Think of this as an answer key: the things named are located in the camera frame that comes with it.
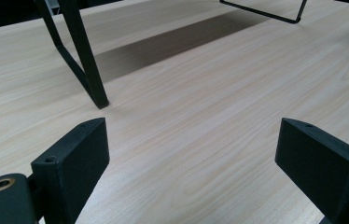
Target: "black metal frame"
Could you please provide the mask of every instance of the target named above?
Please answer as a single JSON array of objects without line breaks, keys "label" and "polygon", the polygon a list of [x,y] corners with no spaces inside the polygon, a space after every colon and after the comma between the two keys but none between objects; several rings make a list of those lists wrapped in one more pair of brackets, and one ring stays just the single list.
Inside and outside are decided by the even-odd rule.
[{"label": "black metal frame", "polygon": [[109,102],[105,94],[105,88],[99,75],[96,61],[93,57],[91,45],[79,13],[77,1],[58,0],[58,3],[84,70],[82,70],[82,68],[77,64],[76,60],[63,45],[45,0],[35,0],[35,2],[38,11],[49,29],[49,34],[53,43],[55,44],[56,49],[61,53],[62,57],[72,69],[90,98],[99,109],[108,106]]},{"label": "black metal frame", "polygon": [[296,23],[298,23],[300,21],[300,16],[302,15],[303,9],[305,8],[306,1],[307,0],[302,0],[302,3],[300,5],[300,11],[299,11],[299,13],[297,15],[297,18],[295,20],[291,20],[291,19],[288,19],[288,18],[285,18],[285,17],[277,16],[277,15],[274,15],[272,13],[260,11],[260,10],[257,10],[257,9],[251,8],[251,7],[244,7],[244,6],[241,6],[241,5],[238,5],[238,4],[227,2],[225,0],[220,0],[220,3],[228,5],[228,6],[231,6],[231,7],[237,7],[237,8],[240,8],[240,9],[243,9],[243,10],[246,10],[246,11],[250,11],[250,12],[253,12],[253,13],[257,13],[257,14],[259,14],[261,16],[266,16],[266,17],[273,18],[273,19],[276,19],[276,20],[279,20],[279,21],[285,21],[285,22],[288,22],[288,23],[291,23],[291,24],[296,24]]}]

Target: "black bar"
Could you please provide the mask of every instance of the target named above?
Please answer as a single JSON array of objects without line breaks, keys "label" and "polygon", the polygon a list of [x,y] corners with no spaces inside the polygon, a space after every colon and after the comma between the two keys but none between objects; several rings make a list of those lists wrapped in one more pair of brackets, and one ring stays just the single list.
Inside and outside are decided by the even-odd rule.
[{"label": "black bar", "polygon": [[47,25],[49,34],[52,41],[55,44],[57,50],[61,53],[63,59],[72,69],[73,73],[78,78],[81,85],[87,91],[90,98],[101,109],[109,105],[107,96],[105,94],[105,87],[99,75],[99,70],[96,65],[96,61],[93,57],[91,45],[85,31],[84,24],[77,7],[75,0],[59,0],[58,3],[61,7],[64,20],[69,29],[70,35],[75,43],[79,60],[81,61],[82,68],[77,64],[76,60],[71,56],[68,50],[62,43],[55,23],[49,13],[45,0],[35,0],[38,11],[44,19]]},{"label": "black bar", "polygon": [[349,145],[323,130],[283,119],[275,161],[326,216],[349,223]]},{"label": "black bar", "polygon": [[238,5],[238,4],[227,2],[225,0],[220,0],[220,3],[228,5],[228,6],[231,6],[231,7],[237,7],[237,8],[240,8],[242,10],[250,11],[250,12],[259,14],[261,16],[273,18],[273,19],[276,19],[276,20],[279,20],[279,21],[285,21],[285,22],[288,22],[288,23],[291,23],[291,24],[296,24],[296,23],[300,22],[300,17],[302,15],[303,9],[305,8],[306,1],[307,0],[302,0],[302,3],[300,5],[300,11],[299,11],[299,13],[297,15],[297,18],[295,20],[291,20],[291,19],[288,19],[288,18],[285,18],[285,17],[277,16],[277,15],[274,15],[272,13],[260,11],[260,10],[257,10],[257,9],[251,8],[251,7],[244,7],[244,6],[241,6],[241,5]]}]

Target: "screw hole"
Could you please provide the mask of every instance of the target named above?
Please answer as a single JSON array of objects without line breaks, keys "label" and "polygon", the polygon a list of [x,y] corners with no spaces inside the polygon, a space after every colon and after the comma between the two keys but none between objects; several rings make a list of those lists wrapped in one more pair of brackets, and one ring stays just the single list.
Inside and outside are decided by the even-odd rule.
[{"label": "screw hole", "polygon": [[14,178],[5,178],[0,180],[0,191],[3,189],[8,189],[15,183]]},{"label": "screw hole", "polygon": [[55,157],[54,156],[51,156],[51,157],[48,157],[48,158],[46,158],[46,162],[53,162],[53,161],[55,161]]},{"label": "screw hole", "polygon": [[5,187],[9,184],[9,180],[0,181],[0,188]]}]

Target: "dark background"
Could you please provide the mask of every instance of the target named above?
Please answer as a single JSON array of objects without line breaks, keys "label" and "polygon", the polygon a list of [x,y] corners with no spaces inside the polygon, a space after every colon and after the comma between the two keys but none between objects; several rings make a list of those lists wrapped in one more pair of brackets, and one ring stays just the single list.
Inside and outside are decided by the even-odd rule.
[{"label": "dark background", "polygon": [[[120,0],[77,0],[80,9]],[[0,26],[41,18],[34,0],[0,0]]]}]

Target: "light wood tabletop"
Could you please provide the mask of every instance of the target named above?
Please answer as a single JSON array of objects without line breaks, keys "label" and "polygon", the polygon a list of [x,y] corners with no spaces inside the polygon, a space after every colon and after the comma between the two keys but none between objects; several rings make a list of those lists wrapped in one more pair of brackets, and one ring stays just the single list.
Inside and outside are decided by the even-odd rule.
[{"label": "light wood tabletop", "polygon": [[[244,1],[287,17],[300,2]],[[30,175],[72,128],[105,117],[111,161],[77,223],[319,222],[274,155],[283,117],[349,144],[349,4],[310,0],[297,25],[218,0],[81,14],[110,106],[97,109],[42,20],[0,28],[0,175]]]}]

